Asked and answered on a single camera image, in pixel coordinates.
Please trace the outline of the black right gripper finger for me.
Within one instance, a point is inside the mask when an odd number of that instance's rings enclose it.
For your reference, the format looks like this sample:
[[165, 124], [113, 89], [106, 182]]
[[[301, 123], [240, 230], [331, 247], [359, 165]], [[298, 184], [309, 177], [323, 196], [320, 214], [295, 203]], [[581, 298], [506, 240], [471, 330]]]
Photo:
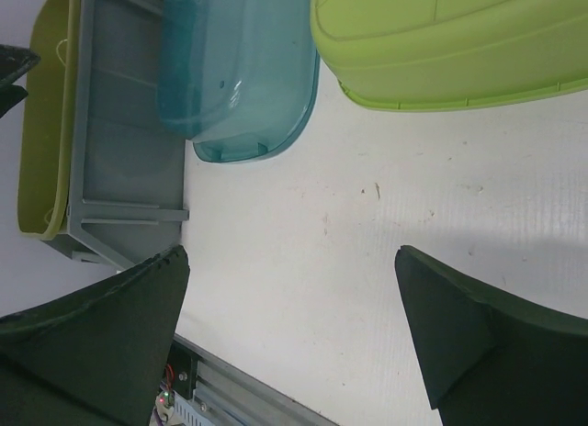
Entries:
[[189, 278], [176, 245], [1, 319], [4, 425], [146, 425]]
[[22, 102], [27, 96], [28, 91], [20, 85], [10, 84], [3, 87], [0, 93], [0, 118]]
[[0, 74], [2, 87], [9, 86], [40, 62], [33, 50], [2, 44], [0, 47]]
[[443, 424], [586, 424], [586, 319], [408, 245], [395, 272], [426, 394]]

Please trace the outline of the olive green slotted basket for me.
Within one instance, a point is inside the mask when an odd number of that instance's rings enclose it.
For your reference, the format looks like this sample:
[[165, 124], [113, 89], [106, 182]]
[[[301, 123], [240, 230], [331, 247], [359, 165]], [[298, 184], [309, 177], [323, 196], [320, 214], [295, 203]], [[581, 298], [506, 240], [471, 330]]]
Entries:
[[20, 232], [41, 241], [64, 228], [69, 196], [81, 0], [46, 0], [30, 47], [17, 191]]

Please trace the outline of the teal plastic tub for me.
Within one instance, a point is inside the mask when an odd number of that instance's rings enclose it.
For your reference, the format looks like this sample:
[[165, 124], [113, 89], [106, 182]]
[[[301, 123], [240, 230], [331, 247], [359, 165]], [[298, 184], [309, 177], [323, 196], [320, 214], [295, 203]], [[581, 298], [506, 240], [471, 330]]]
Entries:
[[208, 163], [267, 159], [300, 136], [320, 58], [311, 0], [164, 0], [159, 118]]

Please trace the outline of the lime green plastic tub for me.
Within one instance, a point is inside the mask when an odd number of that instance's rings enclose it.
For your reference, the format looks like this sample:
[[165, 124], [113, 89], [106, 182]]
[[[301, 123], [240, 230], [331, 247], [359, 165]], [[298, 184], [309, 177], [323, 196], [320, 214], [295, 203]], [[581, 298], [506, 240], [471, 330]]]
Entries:
[[497, 107], [587, 86], [587, 0], [311, 0], [311, 34], [367, 108]]

